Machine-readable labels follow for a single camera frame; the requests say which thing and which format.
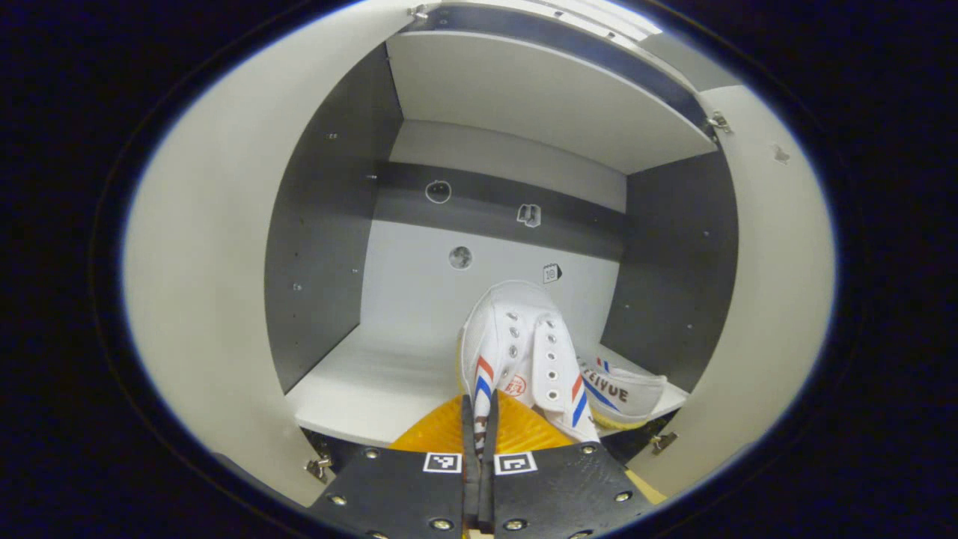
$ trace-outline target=white shoe lying on side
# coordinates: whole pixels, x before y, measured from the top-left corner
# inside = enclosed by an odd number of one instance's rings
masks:
[[[609,429],[643,426],[665,390],[665,376],[630,372],[599,358],[581,366],[595,420]]]

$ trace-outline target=canvas shoe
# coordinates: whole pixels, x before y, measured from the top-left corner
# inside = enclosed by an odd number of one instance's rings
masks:
[[[599,358],[581,367],[595,420],[609,429],[645,425],[665,390],[665,376],[631,372]]]
[[[570,438],[598,441],[572,339],[549,294],[526,281],[490,288],[460,332],[460,382],[472,399],[476,453],[494,389],[537,407]]]

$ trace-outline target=rubber sole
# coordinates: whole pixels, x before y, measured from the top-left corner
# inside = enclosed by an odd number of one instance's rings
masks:
[[[618,431],[631,431],[633,429],[638,429],[646,423],[649,423],[649,420],[639,421],[638,423],[620,423],[618,421],[613,421],[608,417],[605,417],[599,413],[596,413],[596,410],[592,409],[592,419],[596,420],[596,423],[602,425],[607,429],[615,429]]]

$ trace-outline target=white shelf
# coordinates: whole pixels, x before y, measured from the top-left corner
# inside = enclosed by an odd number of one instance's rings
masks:
[[[434,346],[383,335],[373,325],[360,324],[288,393],[286,400],[301,427],[385,447],[459,394],[454,334],[439,353]],[[583,351],[588,352],[580,353],[583,358],[598,355],[610,363],[626,361],[601,345],[585,346]],[[669,384],[653,418],[677,410],[687,396]]]

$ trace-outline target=orange object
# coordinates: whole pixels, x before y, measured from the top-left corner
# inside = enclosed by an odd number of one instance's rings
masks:
[[[499,395],[499,427],[496,453],[522,453],[572,445],[559,429],[541,415],[502,392]],[[456,396],[419,420],[389,449],[420,453],[462,453],[462,396]]]

